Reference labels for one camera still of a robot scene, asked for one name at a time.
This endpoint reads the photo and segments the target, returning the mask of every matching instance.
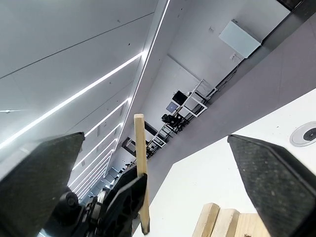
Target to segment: table surface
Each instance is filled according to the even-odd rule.
[[[316,121],[316,113],[309,107],[315,97],[316,89],[234,134],[281,145],[316,174],[316,159],[311,155],[316,143],[298,148],[289,142],[296,128]],[[147,236],[191,237],[203,205],[209,202],[240,212],[256,212],[226,137],[172,166],[150,205],[151,232]],[[134,237],[141,236],[139,226]]]

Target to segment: led light strip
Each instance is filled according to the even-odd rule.
[[[78,184],[77,186],[76,186],[76,188],[74,188],[74,190],[73,190],[73,192],[78,192],[80,189],[82,189],[83,188],[83,186],[90,180],[90,178],[92,177],[94,177],[94,174],[98,171],[98,169],[100,168],[100,167],[102,167],[103,166],[103,164],[105,164],[107,161],[109,160],[109,158],[106,158],[101,164],[99,163],[97,166],[95,166],[94,167],[94,169],[93,170],[95,170],[94,172],[93,172],[93,174],[91,174],[90,175],[90,173],[93,171],[91,171],[85,178],[84,178],[84,180],[87,178],[87,180],[80,186],[80,184],[84,181],[84,180],[82,180],[81,181],[81,183],[80,184]]]
[[[76,169],[80,164],[81,162],[83,162],[95,149],[97,149],[97,147],[105,141],[105,139],[107,139],[119,126],[122,126],[122,123],[119,123],[118,125],[116,125],[115,128],[112,129],[111,132],[108,133],[108,135],[106,135],[94,148],[91,149],[91,151],[88,152],[88,154],[86,154],[84,156],[84,158],[82,158],[74,167],[72,170]]]
[[[109,78],[110,76],[112,76],[113,74],[117,73],[119,70],[121,70],[122,68],[126,67],[128,64],[132,63],[133,61],[135,61],[136,59],[138,59],[140,56],[142,56],[144,54],[144,52],[141,52],[139,54],[137,54],[136,56],[132,57],[131,59],[129,59],[128,61],[126,61],[125,63],[123,63],[122,65],[120,65],[119,67],[115,68],[113,71],[107,73],[106,75],[104,75],[103,77],[101,77],[100,79],[96,80],[95,82],[93,82],[92,84],[90,84],[89,86],[85,87],[84,89],[82,89],[81,91],[77,92],[75,95],[71,96],[70,98],[68,98],[67,100],[63,101],[62,103],[60,103],[59,105],[57,105],[56,107],[54,107],[53,109],[51,109],[50,111],[46,112],[45,114],[43,114],[42,116],[40,116],[38,119],[34,120],[33,122],[31,122],[30,124],[28,124],[27,126],[25,126],[24,128],[22,128],[20,131],[16,132],[15,134],[13,134],[12,136],[10,136],[9,138],[7,138],[5,141],[3,141],[0,144],[0,149],[2,149],[3,147],[5,147],[6,145],[8,145],[9,143],[11,143],[12,141],[14,141],[15,139],[17,139],[19,136],[21,136],[22,134],[24,134],[25,132],[27,132],[28,130],[30,130],[32,127],[36,126],[37,124],[39,124],[40,122],[42,122],[44,119],[46,119],[47,117],[51,116],[53,113],[55,113],[56,111],[60,110],[62,107],[66,106],[67,104],[69,104],[70,102],[72,102],[73,100],[77,99],[79,96],[85,94],[88,90],[92,89],[93,87],[95,87],[96,85],[100,84],[101,82],[103,82],[105,79]]]
[[[102,172],[101,172],[101,175],[100,175],[97,179],[95,179],[94,183],[90,186],[90,188],[93,187],[93,185],[100,179],[101,176],[102,176]],[[80,199],[82,199],[82,198],[87,194],[87,192],[89,191],[89,189],[88,189],[85,193],[83,193],[83,195],[80,197]]]
[[[131,98],[127,98],[124,100],[119,106],[117,106],[112,112],[110,112],[108,115],[106,115],[100,122],[98,122],[93,128],[91,128],[90,131],[88,131],[84,136],[87,137],[91,132],[93,132],[101,123],[103,123],[105,120],[107,120],[112,114],[114,114],[120,107],[122,107],[127,101],[131,102]]]
[[[73,189],[73,192],[77,192],[78,190],[80,190],[88,181],[91,177],[93,177],[93,175],[98,171],[98,169],[100,167],[102,167],[102,165],[109,159],[108,158],[109,153],[107,153],[107,155],[105,157],[103,157],[100,162],[86,175],[86,177]]]
[[[85,192],[86,188],[91,187],[91,184],[93,183],[93,181],[95,180],[95,178],[99,177],[99,175],[104,172],[105,167],[106,167],[106,165],[107,165],[108,163],[109,163],[109,162],[107,162],[107,163],[99,170],[99,172],[98,172],[94,177],[92,177],[92,179],[89,181],[89,183],[88,183],[80,192],[79,192],[79,191],[76,191],[76,195],[77,195],[78,197],[81,196],[81,194],[83,194],[83,193]]]
[[[166,6],[165,6],[165,8],[164,8],[164,11],[163,11],[163,14],[162,14],[161,20],[160,20],[160,22],[159,22],[159,25],[158,25],[158,28],[157,28],[156,34],[155,34],[155,36],[154,36],[153,43],[152,43],[152,45],[151,45],[151,47],[150,47],[150,49],[149,49],[149,53],[148,53],[148,55],[147,55],[147,57],[146,57],[146,61],[145,61],[144,67],[143,67],[143,71],[142,71],[141,76],[140,76],[140,78],[139,78],[139,81],[138,81],[138,83],[137,83],[136,90],[135,90],[135,92],[134,92],[134,95],[133,95],[132,101],[130,102],[130,105],[129,105],[129,108],[128,108],[128,111],[127,111],[127,115],[126,115],[126,117],[125,117],[125,120],[124,120],[123,126],[122,126],[122,128],[121,128],[121,130],[120,130],[120,133],[119,133],[119,136],[118,136],[118,142],[117,142],[117,143],[116,143],[116,145],[115,145],[114,152],[116,151],[116,149],[117,149],[117,147],[118,147],[120,137],[122,136],[122,133],[123,133],[123,130],[124,130],[124,127],[125,127],[125,124],[126,124],[126,121],[127,121],[128,115],[129,115],[130,110],[131,110],[131,108],[132,108],[133,102],[134,102],[134,100],[135,100],[135,96],[136,96],[136,93],[137,93],[137,91],[138,91],[138,88],[139,88],[140,82],[141,82],[141,81],[142,81],[142,79],[143,79],[143,75],[144,75],[144,73],[145,73],[145,69],[146,69],[146,67],[147,67],[149,57],[150,57],[150,55],[151,55],[151,53],[152,53],[152,50],[153,50],[153,48],[154,48],[154,44],[155,44],[155,42],[156,42],[156,39],[157,39],[157,36],[158,36],[159,30],[160,30],[160,27],[161,27],[162,21],[163,21],[163,19],[164,19],[164,16],[165,16],[165,14],[166,14],[166,12],[167,12],[167,9],[168,9],[168,6],[169,6],[169,3],[170,3],[170,0],[168,0],[168,1],[167,1],[167,4],[166,4]]]
[[[113,151],[114,151],[113,149],[110,150],[109,153],[107,153],[107,154],[105,155],[105,157],[107,157],[107,156],[108,156],[110,153],[112,153]],[[80,175],[78,175],[78,177],[77,177],[76,179],[74,179],[74,181],[71,182],[71,184],[69,185],[69,187],[70,187],[72,184],[74,184],[74,182],[77,181],[78,178],[80,178],[80,176],[82,176],[82,174],[83,174],[90,166],[92,166],[92,164],[93,164],[96,160],[97,160],[97,159],[94,159],[94,160],[88,165],[88,167],[87,167],[86,169],[84,169],[83,172],[81,172]]]

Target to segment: wooden dowel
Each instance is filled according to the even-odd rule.
[[[147,174],[145,120],[143,114],[134,115],[134,125],[136,140],[137,175],[139,177],[144,173]],[[144,235],[146,235],[150,231],[148,188],[146,188],[144,204],[140,209],[139,214],[142,232]]]

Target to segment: chair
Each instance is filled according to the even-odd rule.
[[[161,117],[161,120],[174,128],[175,130],[173,131],[176,134],[178,134],[179,131],[182,131],[183,127],[185,127],[186,124],[189,124],[189,121],[180,114],[177,114],[175,116],[164,114]]]

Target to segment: ceiling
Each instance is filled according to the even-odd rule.
[[[1,1],[0,31],[0,143],[46,112],[143,52],[153,23],[157,0],[136,1]],[[133,62],[46,117],[1,148],[48,136],[89,131],[133,95],[139,64]],[[128,102],[100,124],[83,143],[82,160],[113,128],[124,121]],[[99,162],[91,162],[109,144],[115,147],[120,126],[73,170],[74,186]]]
[[[141,111],[167,54],[215,86],[238,64],[229,59],[234,51],[219,41],[218,34],[235,18],[263,39],[288,13],[270,1],[1,1],[0,31],[5,34],[0,38],[0,111],[21,111],[0,113],[0,159],[28,141],[86,133],[132,99],[131,107],[126,102],[86,137],[76,162],[84,158],[84,164],[73,170],[69,181],[77,186],[94,172],[103,155],[116,148],[114,139],[129,135],[133,114]],[[270,22],[271,14],[279,15]],[[141,52],[142,57],[2,149],[2,142],[12,135]]]

